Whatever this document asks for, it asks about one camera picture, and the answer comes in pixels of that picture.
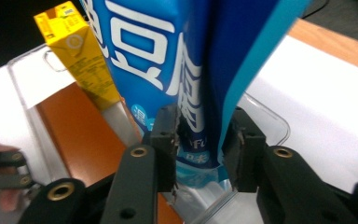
transparent plastic tray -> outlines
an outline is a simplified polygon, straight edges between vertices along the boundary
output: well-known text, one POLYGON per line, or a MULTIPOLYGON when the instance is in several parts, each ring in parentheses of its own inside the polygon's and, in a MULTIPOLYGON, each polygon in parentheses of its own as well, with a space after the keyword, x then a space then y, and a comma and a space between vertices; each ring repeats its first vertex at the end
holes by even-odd
MULTIPOLYGON (((62 160, 34 106, 73 83, 73 78, 46 45, 21 55, 9 62, 7 66, 30 121, 34 134, 32 137, 37 139, 38 147, 35 150, 40 151, 39 154, 48 166, 49 181, 67 177, 68 173, 62 160)), ((103 111, 102 114, 112 129, 129 146, 136 142, 136 138, 128 120, 123 119, 126 115, 120 106, 121 104, 116 104, 103 111)), ((238 106, 249 114, 266 135, 269 145, 281 145, 289 137, 290 128, 287 122, 251 95, 245 93, 238 106)), ((255 201, 255 198, 252 198, 253 195, 232 191, 228 181, 210 183, 202 189, 179 186, 177 195, 176 202, 172 206, 185 223, 244 223, 243 219, 236 219, 243 214, 242 208, 240 212, 230 206, 247 206, 246 204, 255 201)), ((164 196, 168 201, 172 200, 171 194, 166 193, 164 196)), ((254 210, 258 211, 256 206, 250 211, 259 217, 254 210)))

screw hole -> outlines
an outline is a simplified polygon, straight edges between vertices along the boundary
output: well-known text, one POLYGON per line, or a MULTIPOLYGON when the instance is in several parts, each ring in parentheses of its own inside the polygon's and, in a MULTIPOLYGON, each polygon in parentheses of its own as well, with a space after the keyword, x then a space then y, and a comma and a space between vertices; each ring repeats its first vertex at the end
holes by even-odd
POLYGON ((283 158, 291 158, 293 157, 293 153, 285 148, 276 148, 274 149, 275 155, 283 158))
POLYGON ((331 211, 322 210, 322 216, 331 222, 338 222, 338 216, 331 211))
POLYGON ((125 208, 120 212, 120 216, 124 219, 131 219, 135 217, 135 215, 136 215, 136 211, 132 208, 125 208))
POLYGON ((147 154, 146 148, 143 147, 137 147, 131 151, 131 155, 133 157, 143 157, 147 154))
POLYGON ((69 189, 68 188, 59 188, 56 189, 56 191, 54 192, 54 197, 61 197, 62 195, 68 193, 69 189))
POLYGON ((71 182, 65 182, 54 187, 48 192, 48 198, 51 201, 59 201, 67 198, 75 191, 75 186, 71 182))

yellow label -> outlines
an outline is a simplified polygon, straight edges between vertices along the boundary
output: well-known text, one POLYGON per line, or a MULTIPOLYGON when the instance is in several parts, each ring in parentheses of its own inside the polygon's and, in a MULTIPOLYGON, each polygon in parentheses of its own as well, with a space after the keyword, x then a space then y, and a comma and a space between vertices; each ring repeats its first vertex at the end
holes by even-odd
POLYGON ((72 2, 34 16, 46 44, 101 110, 120 100, 89 25, 72 2))

